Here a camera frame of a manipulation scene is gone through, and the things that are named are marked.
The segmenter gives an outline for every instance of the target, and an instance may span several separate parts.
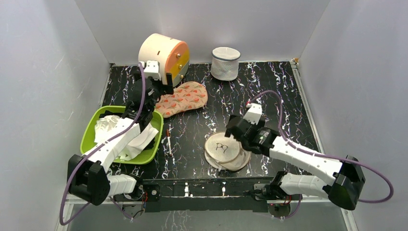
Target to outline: mesh laundry basket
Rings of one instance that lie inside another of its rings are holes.
[[[211,74],[219,80],[231,81],[238,76],[238,59],[241,53],[229,47],[218,47],[213,50]]]

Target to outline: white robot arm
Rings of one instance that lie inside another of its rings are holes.
[[[270,185],[255,192],[258,198],[305,194],[329,198],[334,204],[348,210],[356,207],[365,182],[360,166],[299,151],[298,148],[314,152],[300,144],[286,141],[277,131],[264,127],[261,105],[249,103],[247,108],[243,117],[230,117],[226,136],[233,135],[248,151],[285,161],[312,174],[278,172]]]
[[[124,129],[128,128],[133,122],[138,113],[140,98],[145,94],[143,109],[136,123],[123,133],[111,141],[104,141],[103,148],[99,148],[102,143],[98,143],[83,156],[73,155],[68,162],[68,176],[71,175],[74,168],[84,156],[97,151],[81,165],[80,169],[75,174],[69,192],[76,195],[94,205],[101,204],[107,197],[118,194],[131,194],[134,192],[137,184],[136,177],[129,175],[106,176],[109,166],[118,158],[122,150],[132,142],[132,147],[137,150],[143,150],[157,134],[157,130],[150,125],[152,112],[161,95],[173,94],[172,76],[166,75],[166,83],[163,84],[163,79],[159,74],[159,63],[157,61],[147,61],[144,66],[144,73],[147,79],[146,91],[136,92],[133,96],[134,100],[129,101],[125,112],[121,114],[116,126],[107,134],[108,137],[113,137]]]

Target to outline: wire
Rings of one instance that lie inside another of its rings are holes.
[[[132,218],[135,218],[135,217],[137,216],[137,214],[138,214],[138,213],[143,212],[143,211],[144,211],[144,209],[141,209],[141,210],[137,211],[137,212],[135,213],[135,215],[133,215],[133,217],[132,217]]]
[[[289,197],[289,201],[288,201],[288,203],[285,203],[284,205],[288,205],[288,204],[290,204],[292,202],[292,195],[289,195],[288,197]]]
[[[148,198],[148,196],[147,196],[147,193],[146,193],[146,199],[142,200],[143,209],[146,209],[146,201],[147,201],[147,198]]]
[[[366,169],[372,171],[373,173],[377,174],[377,175],[380,176],[382,179],[384,179],[384,181],[388,184],[388,187],[390,188],[390,192],[389,192],[388,196],[386,196],[385,198],[380,199],[380,200],[365,200],[365,199],[359,199],[358,201],[360,201],[360,202],[372,203],[372,204],[374,204],[374,203],[381,203],[381,202],[386,202],[386,201],[388,201],[389,199],[391,199],[391,197],[393,197],[393,195],[394,195],[394,187],[393,187],[392,183],[390,182],[390,180],[389,180],[385,175],[383,175],[381,172],[379,172],[379,171],[373,169],[371,166],[368,166],[368,165],[363,164],[363,163],[358,162],[358,161],[349,160],[349,159],[337,157],[337,156],[334,156],[334,155],[325,155],[325,154],[322,154],[322,153],[319,153],[319,152],[310,152],[310,151],[308,151],[308,150],[305,150],[305,149],[296,147],[296,146],[285,136],[285,133],[284,133],[283,130],[282,130],[282,126],[281,126],[281,125],[282,125],[283,106],[282,106],[282,98],[280,97],[279,94],[277,94],[277,93],[276,93],[275,91],[273,91],[273,90],[266,90],[266,91],[261,92],[259,95],[255,96],[253,99],[251,99],[251,100],[250,100],[250,103],[253,103],[256,99],[258,99],[259,97],[261,97],[262,95],[264,95],[264,94],[266,94],[266,93],[272,93],[272,94],[278,99],[278,105],[279,105],[279,112],[278,112],[278,114],[279,114],[278,130],[279,130],[279,133],[280,133],[280,135],[282,136],[282,138],[283,138],[286,142],[288,142],[288,145],[289,145],[289,146],[291,146],[292,148],[297,149],[297,150],[299,150],[299,151],[301,151],[301,152],[303,152],[303,153],[305,153],[305,154],[314,155],[314,156],[317,156],[317,157],[328,158],[328,159],[339,160],[339,161],[342,161],[342,162],[348,162],[348,163],[351,163],[351,164],[354,164],[354,165],[359,165],[359,166],[364,167],[364,168],[366,168]]]
[[[291,218],[300,208],[300,202],[302,201],[303,196],[299,194],[299,201],[297,202],[296,208],[293,213],[289,214],[287,217],[284,217],[285,219]]]
[[[140,105],[139,105],[139,111],[135,117],[135,119],[133,120],[133,122],[129,125],[129,127],[127,127],[125,130],[117,133],[116,135],[112,136],[111,138],[108,139],[108,141],[112,141],[116,138],[118,138],[119,136],[123,135],[125,132],[129,131],[129,129],[132,128],[132,126],[136,123],[136,121],[139,119],[139,116],[141,114],[141,111],[143,109],[143,104],[144,104],[144,97],[145,97],[145,91],[146,91],[146,80],[145,80],[145,75],[144,75],[144,70],[143,70],[143,65],[141,64],[141,62],[139,62],[139,69],[141,72],[141,82],[142,82],[142,95],[141,95],[141,100],[140,100]],[[69,191],[69,186],[72,183],[72,180],[74,179],[74,176],[76,174],[76,172],[78,172],[79,168],[85,163],[86,160],[88,160],[92,155],[94,155],[98,150],[100,150],[103,146],[105,146],[104,143],[102,143],[101,145],[99,145],[97,148],[95,148],[93,151],[91,151],[87,156],[85,156],[79,163],[78,165],[74,168],[74,170],[72,171],[71,175],[68,178],[68,181],[66,183],[66,187],[64,189],[64,193],[63,193],[63,198],[61,200],[61,207],[60,207],[60,224],[61,225],[67,225],[69,222],[71,222],[75,217],[78,216],[79,213],[81,213],[85,207],[87,207],[90,203],[86,203],[82,208],[80,208],[80,210],[75,213],[74,215],[71,216],[71,218],[67,221],[64,221],[64,207],[65,207],[65,201],[66,201],[66,196],[68,195],[68,191]],[[122,209],[119,207],[119,205],[113,201],[114,204],[117,205],[117,207],[122,211]]]
[[[138,201],[138,200],[140,200],[143,196],[144,196],[144,191],[142,191],[142,193],[141,193],[141,195],[140,195],[140,197],[139,197],[138,199],[132,199],[132,198],[130,198],[129,200]]]
[[[285,201],[283,202],[283,204],[281,204],[281,205],[284,205],[284,204],[286,204],[286,201],[288,200],[288,196],[285,196]]]
[[[116,205],[116,207],[122,212],[122,214],[128,218],[128,219],[133,219],[133,217],[129,214],[127,214],[119,205],[118,203],[110,196],[109,199],[111,199],[111,201]]]

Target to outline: green plastic tray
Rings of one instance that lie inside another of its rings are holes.
[[[96,143],[95,140],[95,125],[96,121],[99,119],[99,115],[105,113],[105,111],[110,111],[114,113],[123,113],[125,112],[124,106],[104,106],[99,108],[95,114],[93,115],[92,119],[88,123],[87,129],[85,130],[84,136],[82,137],[81,141],[81,153],[84,154],[93,148]],[[115,163],[124,163],[124,164],[133,164],[133,165],[145,165],[151,162],[154,159],[154,155],[156,155],[157,149],[159,148],[159,141],[162,137],[163,133],[163,116],[156,110],[153,111],[153,119],[150,122],[152,126],[159,130],[159,133],[154,138],[154,147],[152,149],[143,150],[138,156],[135,158],[124,161],[120,159],[116,159]]]

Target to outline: floral oven mitt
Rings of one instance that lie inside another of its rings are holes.
[[[173,95],[164,95],[156,104],[156,110],[168,118],[179,112],[204,107],[208,94],[205,87],[197,82],[187,82],[174,89]]]

